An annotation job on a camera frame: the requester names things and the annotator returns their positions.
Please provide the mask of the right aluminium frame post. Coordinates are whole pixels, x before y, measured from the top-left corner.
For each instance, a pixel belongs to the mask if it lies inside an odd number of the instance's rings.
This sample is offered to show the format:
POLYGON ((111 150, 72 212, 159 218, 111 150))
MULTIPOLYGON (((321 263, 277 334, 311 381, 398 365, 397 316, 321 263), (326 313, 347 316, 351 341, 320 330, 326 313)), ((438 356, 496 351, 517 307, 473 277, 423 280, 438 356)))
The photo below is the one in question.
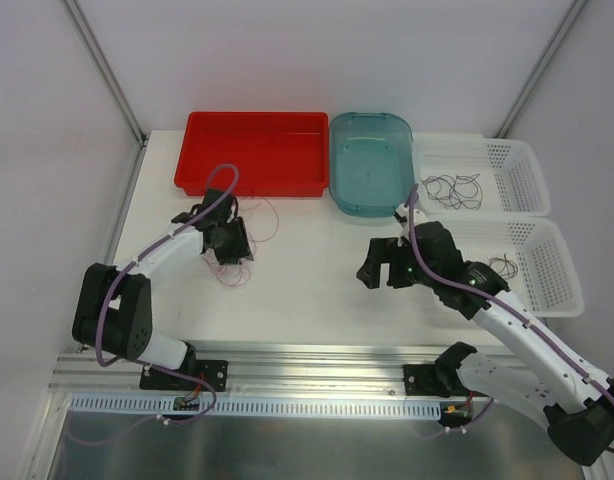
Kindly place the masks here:
POLYGON ((513 100, 501 125, 497 129, 495 138, 506 138, 510 133, 523 111, 528 107, 543 77, 548 72, 553 61, 590 4, 590 0, 573 0, 569 2, 564 14, 534 63, 520 91, 513 100))

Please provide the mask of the upper white perforated basket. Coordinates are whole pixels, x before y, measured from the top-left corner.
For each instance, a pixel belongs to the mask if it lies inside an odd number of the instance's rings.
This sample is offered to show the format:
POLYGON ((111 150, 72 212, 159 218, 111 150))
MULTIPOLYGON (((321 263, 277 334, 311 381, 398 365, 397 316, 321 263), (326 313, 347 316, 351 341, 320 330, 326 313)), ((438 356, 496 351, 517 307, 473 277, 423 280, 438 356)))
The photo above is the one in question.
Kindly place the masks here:
POLYGON ((429 213, 543 217, 551 201, 531 147, 518 140, 418 135, 412 161, 429 213))

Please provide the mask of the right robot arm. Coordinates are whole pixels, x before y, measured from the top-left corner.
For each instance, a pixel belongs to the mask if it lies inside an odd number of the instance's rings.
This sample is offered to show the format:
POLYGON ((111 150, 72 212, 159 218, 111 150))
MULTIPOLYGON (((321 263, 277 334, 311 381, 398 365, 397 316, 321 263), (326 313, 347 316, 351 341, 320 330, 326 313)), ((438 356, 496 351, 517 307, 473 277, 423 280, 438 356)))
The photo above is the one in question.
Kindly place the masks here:
POLYGON ((373 238, 356 277, 380 285, 432 290, 441 303, 492 334, 530 370, 496 364, 475 347, 457 342, 435 361, 444 396, 463 389, 484 394, 545 429, 570 460, 592 466, 614 441, 614 377, 595 367, 530 313, 508 283, 488 265, 462 257, 438 221, 400 221, 398 237, 373 238))

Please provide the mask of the red plastic bin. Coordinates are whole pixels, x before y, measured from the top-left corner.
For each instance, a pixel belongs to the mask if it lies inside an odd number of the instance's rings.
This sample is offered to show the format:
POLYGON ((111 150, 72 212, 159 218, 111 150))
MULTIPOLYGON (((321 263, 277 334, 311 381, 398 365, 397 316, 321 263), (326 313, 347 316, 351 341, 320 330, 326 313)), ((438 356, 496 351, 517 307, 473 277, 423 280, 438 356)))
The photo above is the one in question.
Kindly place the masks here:
POLYGON ((320 197, 329 183, 324 112, 193 112, 188 116, 174 184, 188 196, 224 189, 239 171, 238 196, 320 197))

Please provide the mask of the teal translucent plastic bin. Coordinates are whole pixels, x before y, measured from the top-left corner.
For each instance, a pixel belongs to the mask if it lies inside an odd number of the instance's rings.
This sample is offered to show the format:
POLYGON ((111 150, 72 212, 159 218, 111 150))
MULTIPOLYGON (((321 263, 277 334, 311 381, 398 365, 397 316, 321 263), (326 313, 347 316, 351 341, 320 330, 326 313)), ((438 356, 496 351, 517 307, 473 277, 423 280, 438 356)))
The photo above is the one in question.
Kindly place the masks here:
POLYGON ((345 214, 391 216, 414 183, 413 134, 390 113, 348 112, 329 125, 329 192, 345 214))

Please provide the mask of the aluminium mounting rail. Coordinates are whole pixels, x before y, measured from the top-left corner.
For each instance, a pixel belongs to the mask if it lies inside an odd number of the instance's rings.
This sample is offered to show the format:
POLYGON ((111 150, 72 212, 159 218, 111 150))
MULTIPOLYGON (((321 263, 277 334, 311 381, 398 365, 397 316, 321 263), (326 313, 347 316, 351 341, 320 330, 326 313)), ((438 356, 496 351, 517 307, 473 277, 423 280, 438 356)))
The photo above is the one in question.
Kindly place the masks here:
MULTIPOLYGON (((197 341, 198 356, 228 362, 226 393, 246 397, 380 400, 405 397, 403 366, 428 364, 444 346, 342 346, 197 341)), ((62 353, 49 389, 69 393, 134 393, 141 367, 103 368, 90 350, 62 353)))

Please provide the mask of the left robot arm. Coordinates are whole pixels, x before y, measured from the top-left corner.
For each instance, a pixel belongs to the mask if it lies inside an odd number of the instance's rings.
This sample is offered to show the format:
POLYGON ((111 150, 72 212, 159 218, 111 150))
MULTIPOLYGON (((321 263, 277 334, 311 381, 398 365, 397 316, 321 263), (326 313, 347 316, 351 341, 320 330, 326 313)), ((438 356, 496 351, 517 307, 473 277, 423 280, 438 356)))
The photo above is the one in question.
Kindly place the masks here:
POLYGON ((210 383, 218 391, 224 383, 209 373, 190 343, 154 328, 154 290, 177 269, 211 252, 221 266, 251 261, 244 219, 231 193, 216 189, 203 201, 172 218, 163 235, 143 251, 118 265, 94 263, 83 277, 73 339, 95 350, 107 366, 128 360, 150 367, 143 379, 149 388, 182 391, 210 383))

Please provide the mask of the lower white perforated basket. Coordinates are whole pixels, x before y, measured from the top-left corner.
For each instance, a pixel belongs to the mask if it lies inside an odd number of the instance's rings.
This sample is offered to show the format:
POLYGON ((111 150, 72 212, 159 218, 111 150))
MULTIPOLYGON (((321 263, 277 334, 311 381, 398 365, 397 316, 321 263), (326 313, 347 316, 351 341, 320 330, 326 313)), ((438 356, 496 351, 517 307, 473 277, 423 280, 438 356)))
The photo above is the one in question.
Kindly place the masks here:
POLYGON ((466 260, 490 266, 537 317, 576 317, 582 287, 555 223, 541 217, 434 215, 466 260))

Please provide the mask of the white perforated basket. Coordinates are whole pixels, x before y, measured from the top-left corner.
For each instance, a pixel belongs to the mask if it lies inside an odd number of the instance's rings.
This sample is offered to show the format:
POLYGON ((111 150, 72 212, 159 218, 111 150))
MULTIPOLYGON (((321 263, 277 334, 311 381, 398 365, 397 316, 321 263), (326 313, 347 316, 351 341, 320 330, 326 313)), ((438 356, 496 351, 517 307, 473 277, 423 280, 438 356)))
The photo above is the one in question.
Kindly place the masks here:
POLYGON ((551 201, 531 147, 518 140, 418 135, 412 161, 429 213, 543 217, 551 201))
POLYGON ((490 266, 537 317, 576 317, 582 287, 555 223, 541 217, 434 215, 466 260, 490 266))

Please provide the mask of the aluminium frame post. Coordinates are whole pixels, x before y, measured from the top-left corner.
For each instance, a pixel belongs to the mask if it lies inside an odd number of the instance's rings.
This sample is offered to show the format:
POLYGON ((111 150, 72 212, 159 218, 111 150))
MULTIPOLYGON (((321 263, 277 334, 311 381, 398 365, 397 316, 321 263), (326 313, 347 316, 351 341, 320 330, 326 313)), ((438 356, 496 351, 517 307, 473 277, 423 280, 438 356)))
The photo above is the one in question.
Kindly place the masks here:
POLYGON ((564 14, 534 63, 520 91, 513 100, 501 125, 497 129, 495 138, 506 138, 510 133, 523 111, 528 107, 543 77, 548 72, 553 61, 590 4, 590 0, 573 0, 569 2, 564 14))
POLYGON ((108 92, 111 94, 116 107, 118 108, 124 122, 129 128, 132 137, 140 147, 143 147, 148 135, 141 126, 134 110, 119 83, 111 64, 109 63, 100 42, 94 33, 90 22, 77 0, 60 0, 59 3, 65 10, 77 35, 83 42, 88 55, 93 62, 96 70, 100 74, 108 92))

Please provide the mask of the left aluminium frame post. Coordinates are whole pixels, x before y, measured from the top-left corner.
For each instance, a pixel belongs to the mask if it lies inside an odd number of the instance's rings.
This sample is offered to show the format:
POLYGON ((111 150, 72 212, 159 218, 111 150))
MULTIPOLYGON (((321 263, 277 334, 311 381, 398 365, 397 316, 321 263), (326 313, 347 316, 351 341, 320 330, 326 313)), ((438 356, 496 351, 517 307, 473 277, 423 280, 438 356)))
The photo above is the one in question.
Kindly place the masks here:
POLYGON ((111 64, 109 63, 100 42, 94 33, 90 22, 77 0, 60 0, 59 3, 65 10, 77 35, 83 42, 88 55, 93 62, 96 70, 100 74, 108 92, 111 94, 116 107, 118 108, 124 122, 129 128, 132 137, 140 147, 143 147, 148 135, 141 126, 134 110, 119 83, 111 64))

